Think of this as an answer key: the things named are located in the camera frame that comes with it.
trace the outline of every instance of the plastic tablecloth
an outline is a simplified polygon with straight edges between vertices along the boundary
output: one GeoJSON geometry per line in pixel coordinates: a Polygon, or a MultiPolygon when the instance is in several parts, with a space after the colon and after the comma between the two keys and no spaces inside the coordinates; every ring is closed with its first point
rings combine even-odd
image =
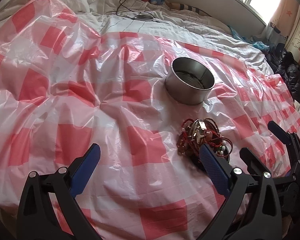
{"type": "Polygon", "coordinates": [[[30,171],[54,173],[97,143],[101,160],[76,200],[104,239],[195,239],[224,199],[178,155],[176,141],[185,119],[205,117],[234,143],[232,166],[246,171],[239,150],[249,147],[273,176],[290,169],[283,144],[267,130],[274,120],[300,137],[300,116],[279,75],[146,34],[101,37],[60,0],[31,0],[0,28],[0,206],[12,214],[30,171]],[[201,62],[215,77],[198,106],[165,90],[177,57],[201,62]]]}

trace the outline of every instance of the metal screw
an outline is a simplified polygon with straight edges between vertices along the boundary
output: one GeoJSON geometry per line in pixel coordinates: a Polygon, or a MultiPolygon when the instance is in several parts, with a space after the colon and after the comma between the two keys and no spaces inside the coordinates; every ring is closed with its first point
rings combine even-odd
{"type": "Polygon", "coordinates": [[[30,178],[34,178],[36,175],[37,175],[37,173],[36,173],[35,171],[31,171],[31,172],[29,173],[29,177],[30,177],[30,178]]]}
{"type": "Polygon", "coordinates": [[[59,172],[60,174],[64,174],[64,173],[67,172],[67,168],[66,168],[66,167],[61,167],[61,168],[58,170],[58,172],[59,172]]]}
{"type": "Polygon", "coordinates": [[[271,177],[271,174],[269,173],[269,172],[265,172],[264,174],[263,174],[263,176],[265,176],[267,179],[269,179],[270,177],[271,177]]]}
{"type": "Polygon", "coordinates": [[[233,169],[233,172],[237,175],[241,174],[242,173],[242,170],[240,168],[234,168],[233,169]]]}

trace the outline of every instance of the stainless steel pot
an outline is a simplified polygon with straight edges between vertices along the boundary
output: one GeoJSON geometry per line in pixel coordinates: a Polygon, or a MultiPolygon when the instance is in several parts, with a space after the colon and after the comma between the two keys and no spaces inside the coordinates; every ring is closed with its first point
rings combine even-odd
{"type": "Polygon", "coordinates": [[[214,85],[215,80],[210,70],[187,57],[176,58],[165,79],[168,93],[186,105],[200,104],[214,85]]]}

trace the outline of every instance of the wall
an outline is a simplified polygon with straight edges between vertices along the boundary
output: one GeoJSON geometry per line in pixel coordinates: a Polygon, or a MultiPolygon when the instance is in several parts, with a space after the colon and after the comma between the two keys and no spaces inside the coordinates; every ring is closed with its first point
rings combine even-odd
{"type": "Polygon", "coordinates": [[[197,7],[230,25],[241,35],[250,37],[262,32],[265,25],[237,0],[168,0],[197,7]]]}

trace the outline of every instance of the clothes pile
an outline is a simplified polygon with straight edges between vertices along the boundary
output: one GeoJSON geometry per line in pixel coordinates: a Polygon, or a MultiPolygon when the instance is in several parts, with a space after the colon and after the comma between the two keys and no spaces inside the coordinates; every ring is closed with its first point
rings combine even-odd
{"type": "Polygon", "coordinates": [[[275,74],[280,74],[286,83],[292,98],[300,103],[300,65],[291,52],[270,50],[266,60],[275,74]]]}

